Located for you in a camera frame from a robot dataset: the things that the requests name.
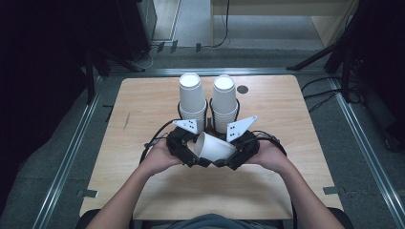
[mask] floor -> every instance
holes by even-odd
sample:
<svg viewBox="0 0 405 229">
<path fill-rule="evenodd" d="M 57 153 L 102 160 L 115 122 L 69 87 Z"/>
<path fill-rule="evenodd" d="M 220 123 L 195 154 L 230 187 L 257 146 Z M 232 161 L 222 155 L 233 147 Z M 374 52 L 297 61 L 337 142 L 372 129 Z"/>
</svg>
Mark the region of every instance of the floor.
<svg viewBox="0 0 405 229">
<path fill-rule="evenodd" d="M 178 47 L 211 46 L 210 0 L 155 0 L 156 42 L 178 41 Z M 214 17 L 214 44 L 229 49 L 320 50 L 324 46 L 309 16 Z"/>
</svg>

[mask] person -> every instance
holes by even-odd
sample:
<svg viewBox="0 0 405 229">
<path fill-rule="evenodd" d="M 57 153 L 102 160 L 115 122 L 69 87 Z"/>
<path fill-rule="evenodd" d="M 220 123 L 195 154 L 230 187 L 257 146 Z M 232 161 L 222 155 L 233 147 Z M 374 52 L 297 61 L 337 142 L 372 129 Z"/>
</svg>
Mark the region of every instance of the person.
<svg viewBox="0 0 405 229">
<path fill-rule="evenodd" d="M 179 165 L 181 161 L 171 156 L 164 139 L 161 139 L 149 152 L 146 159 L 129 176 L 117 193 L 97 211 L 87 228 L 128 228 L 128 222 L 132 221 L 133 211 L 137 205 L 139 195 L 150 177 L 161 173 L 171 166 Z M 294 204 L 298 219 L 303 228 L 343 228 L 340 221 L 328 209 L 324 203 L 312 192 L 297 168 L 283 155 L 283 153 L 266 140 L 260 141 L 259 152 L 249 159 L 246 164 L 258 164 L 265 169 L 279 174 L 287 186 L 291 201 Z M 209 222 L 213 222 L 216 228 L 221 227 L 221 220 L 217 216 Z M 191 219 L 190 223 L 204 220 L 205 217 Z M 243 221 L 232 220 L 225 223 L 231 225 L 228 228 L 258 228 L 249 227 Z"/>
</svg>

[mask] tabletop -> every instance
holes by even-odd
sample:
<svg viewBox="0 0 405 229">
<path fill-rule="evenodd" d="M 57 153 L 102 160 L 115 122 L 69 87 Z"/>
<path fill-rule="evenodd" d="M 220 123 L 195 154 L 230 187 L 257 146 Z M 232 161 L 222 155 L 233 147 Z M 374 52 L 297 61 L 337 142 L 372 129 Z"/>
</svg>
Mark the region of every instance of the tabletop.
<svg viewBox="0 0 405 229">
<path fill-rule="evenodd" d="M 324 193 L 334 184 L 295 76 L 232 77 L 236 87 L 247 87 L 247 93 L 237 93 L 238 120 L 257 115 L 249 131 L 279 138 L 314 193 L 326 206 L 343 209 L 337 194 Z M 202 77 L 208 101 L 214 79 Z M 102 208 L 122 186 L 137 168 L 144 144 L 164 123 L 179 118 L 179 100 L 178 77 L 123 80 L 88 186 L 98 195 L 84 198 L 80 215 Z M 170 125 L 163 133 L 174 128 Z M 274 172 L 259 165 L 243 165 L 236 171 L 179 165 L 149 179 L 134 219 L 192 219 L 208 213 L 231 219 L 292 218 L 288 191 Z"/>
</svg>

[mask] person's right hand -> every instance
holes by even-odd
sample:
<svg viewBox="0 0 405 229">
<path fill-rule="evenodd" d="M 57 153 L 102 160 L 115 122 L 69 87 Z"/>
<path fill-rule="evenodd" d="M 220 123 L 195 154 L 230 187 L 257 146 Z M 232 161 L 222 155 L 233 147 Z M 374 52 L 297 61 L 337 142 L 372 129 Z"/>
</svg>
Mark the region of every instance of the person's right hand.
<svg viewBox="0 0 405 229">
<path fill-rule="evenodd" d="M 259 152 L 245 164 L 258 164 L 278 174 L 286 170 L 291 164 L 287 157 L 268 140 L 260 140 Z"/>
</svg>

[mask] white paper cup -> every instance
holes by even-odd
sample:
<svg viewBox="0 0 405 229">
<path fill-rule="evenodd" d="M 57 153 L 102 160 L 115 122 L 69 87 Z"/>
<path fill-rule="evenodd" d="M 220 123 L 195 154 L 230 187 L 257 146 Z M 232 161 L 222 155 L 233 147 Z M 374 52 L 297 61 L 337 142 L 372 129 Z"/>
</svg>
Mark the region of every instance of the white paper cup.
<svg viewBox="0 0 405 229">
<path fill-rule="evenodd" d="M 184 111 L 197 113 L 205 106 L 203 85 L 195 73 L 185 73 L 180 77 L 180 103 Z"/>
<path fill-rule="evenodd" d="M 215 78 L 212 108 L 220 114 L 229 114 L 237 106 L 235 82 L 227 74 Z"/>
<path fill-rule="evenodd" d="M 197 120 L 197 134 L 201 133 L 204 129 L 204 121 L 205 121 L 205 106 L 197 113 L 188 113 L 186 112 L 180 105 L 180 113 L 182 119 L 196 119 Z"/>
<path fill-rule="evenodd" d="M 226 133 L 227 124 L 234 122 L 236 114 L 238 113 L 238 106 L 235 110 L 229 114 L 219 114 L 213 109 L 214 117 L 212 118 L 212 126 L 214 126 L 215 121 L 215 131 L 221 134 Z"/>
<path fill-rule="evenodd" d="M 235 150 L 232 144 L 202 132 L 197 139 L 194 154 L 214 162 L 229 158 Z"/>
</svg>

